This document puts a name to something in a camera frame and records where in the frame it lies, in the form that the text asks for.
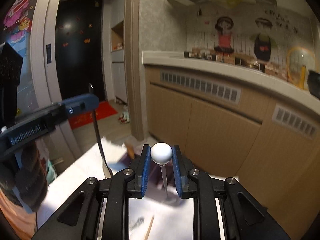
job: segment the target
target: grey wall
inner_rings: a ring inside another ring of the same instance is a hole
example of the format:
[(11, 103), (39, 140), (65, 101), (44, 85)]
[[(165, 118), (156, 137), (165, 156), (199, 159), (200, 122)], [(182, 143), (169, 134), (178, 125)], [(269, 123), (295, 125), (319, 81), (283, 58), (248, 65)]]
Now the grey wall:
[(315, 49), (315, 70), (320, 71), (320, 23), (318, 19), (314, 16), (311, 20), (311, 28), (312, 28), (312, 35), (314, 40), (314, 49)]
[(187, 47), (187, 8), (174, 1), (140, 0), (139, 60), (143, 132), (148, 136), (144, 50), (184, 51)]

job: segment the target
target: cartoon girl drawing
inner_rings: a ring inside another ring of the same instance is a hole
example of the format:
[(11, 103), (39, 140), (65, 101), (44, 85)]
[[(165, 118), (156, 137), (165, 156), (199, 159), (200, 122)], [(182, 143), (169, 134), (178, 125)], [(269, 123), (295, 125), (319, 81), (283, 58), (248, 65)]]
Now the cartoon girl drawing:
[(260, 33), (250, 37), (250, 40), (254, 42), (254, 54), (257, 59), (268, 62), (271, 57), (271, 48), (277, 48), (276, 41), (269, 36), (272, 22), (265, 18), (258, 18), (255, 22)]
[(231, 54), (234, 49), (231, 48), (231, 29), (233, 28), (233, 20), (230, 17), (224, 16), (217, 20), (215, 28), (219, 35), (218, 46), (214, 47), (216, 52)]
[(4, 18), (4, 30), (20, 20), (22, 13), (28, 7), (30, 0), (16, 0)]

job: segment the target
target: cabinet door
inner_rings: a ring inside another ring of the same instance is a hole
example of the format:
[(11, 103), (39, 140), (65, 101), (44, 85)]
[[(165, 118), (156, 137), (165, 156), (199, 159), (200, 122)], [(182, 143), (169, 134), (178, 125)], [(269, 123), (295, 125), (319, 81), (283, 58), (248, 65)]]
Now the cabinet door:
[(113, 0), (111, 4), (111, 28), (118, 24), (119, 19), (119, 0)]
[[(237, 175), (291, 239), (300, 239), (320, 208), (320, 184), (314, 182), (320, 177), (320, 133), (308, 138), (274, 122), (275, 108), (276, 102), (270, 102), (259, 135)], [(319, 126), (298, 110), (290, 111)]]
[(124, 62), (124, 50), (115, 50), (111, 52), (111, 61), (113, 62)]
[(118, 23), (124, 20), (124, 4), (125, 0), (118, 0)]
[(125, 83), (125, 72), (124, 72), (124, 63), (119, 63), (119, 98), (124, 101), (125, 103), (128, 102), (127, 100), (127, 87)]
[(112, 80), (113, 89), (115, 91), (115, 96), (119, 98), (119, 87), (120, 87), (120, 73), (119, 73), (119, 63), (112, 63)]
[(234, 176), (248, 155), (260, 125), (193, 99), (185, 155), (216, 176)]
[(149, 132), (165, 143), (179, 145), (184, 152), (192, 98), (155, 85), (148, 90)]

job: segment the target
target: kitchen counter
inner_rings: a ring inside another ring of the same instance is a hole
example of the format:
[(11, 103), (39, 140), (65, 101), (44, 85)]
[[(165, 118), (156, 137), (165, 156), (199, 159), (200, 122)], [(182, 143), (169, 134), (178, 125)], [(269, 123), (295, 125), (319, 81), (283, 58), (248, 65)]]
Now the kitchen counter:
[(258, 71), (215, 61), (185, 58), (183, 52), (171, 51), (143, 51), (142, 63), (203, 71), (251, 83), (294, 100), (320, 115), (320, 100), (308, 91)]

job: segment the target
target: shelf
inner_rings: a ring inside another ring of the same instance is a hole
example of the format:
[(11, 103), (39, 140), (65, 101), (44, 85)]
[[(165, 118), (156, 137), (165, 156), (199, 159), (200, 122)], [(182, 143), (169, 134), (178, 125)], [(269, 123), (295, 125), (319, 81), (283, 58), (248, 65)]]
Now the shelf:
[(118, 50), (123, 50), (124, 47), (120, 48), (120, 49), (113, 49), (111, 52), (115, 52), (115, 51), (118, 51)]
[(121, 43), (123, 46), (124, 42), (124, 31), (123, 21), (111, 28), (111, 51), (119, 50), (118, 44)]

